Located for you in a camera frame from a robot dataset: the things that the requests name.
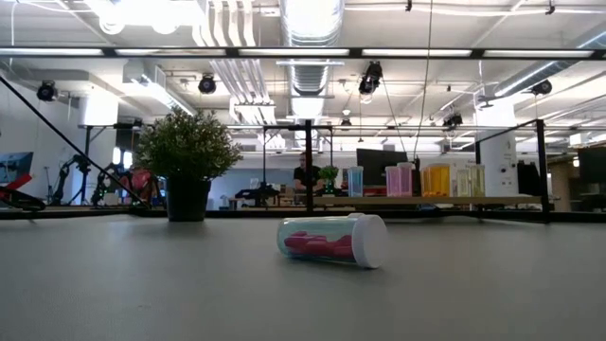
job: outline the blue container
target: blue container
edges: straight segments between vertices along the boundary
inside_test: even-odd
[[[378,268],[387,249],[387,228],[377,215],[284,219],[277,248],[287,257],[356,263]]]
[[[364,196],[364,167],[357,166],[348,170],[348,194],[350,197]]]

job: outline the person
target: person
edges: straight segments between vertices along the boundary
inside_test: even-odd
[[[294,169],[294,189],[296,190],[306,190],[305,186],[305,175],[307,170],[305,169],[305,152],[299,155],[299,164],[300,166]],[[313,191],[317,191],[324,187],[324,182],[320,179],[320,168],[316,166],[312,166],[312,185]]]

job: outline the silver duct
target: silver duct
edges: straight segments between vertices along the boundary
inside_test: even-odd
[[[325,47],[336,45],[343,14],[344,0],[281,0],[280,4],[282,32],[287,46]],[[318,96],[326,91],[330,77],[329,66],[290,66],[289,76],[292,95]],[[315,100],[309,106],[313,112],[298,113],[298,105],[293,105],[296,116],[317,117],[322,114],[323,100]]]
[[[585,34],[572,44],[573,48],[604,48],[606,47],[606,27],[600,26],[599,29]],[[562,72],[578,61],[554,61],[534,63],[525,70],[518,72],[505,81],[498,83],[493,94],[497,97],[508,97],[526,90],[529,87],[548,79],[549,77]]]

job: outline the green leaves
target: green leaves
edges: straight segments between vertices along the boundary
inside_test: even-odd
[[[192,180],[212,180],[238,160],[242,160],[239,145],[232,144],[214,113],[200,110],[190,116],[178,107],[143,131],[134,154],[137,166],[168,178]]]
[[[339,169],[334,166],[325,166],[320,169],[320,178],[325,180],[334,180],[339,174]]]

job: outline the clear plastic container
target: clear plastic container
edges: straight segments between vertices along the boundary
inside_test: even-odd
[[[364,196],[364,167],[356,166],[348,170],[348,194],[350,197]]]
[[[456,195],[468,197],[472,195],[470,170],[456,171]]]
[[[408,162],[398,164],[400,170],[400,196],[413,195],[413,165]]]
[[[387,196],[400,196],[400,169],[396,166],[385,167]]]
[[[435,164],[422,170],[423,196],[450,196],[451,193],[451,167],[446,164]]]
[[[277,229],[277,248],[290,258],[356,263],[378,268],[387,248],[387,228],[377,215],[288,218]]]
[[[484,166],[473,165],[470,168],[472,173],[472,196],[483,197],[486,196],[485,184],[484,184]]]

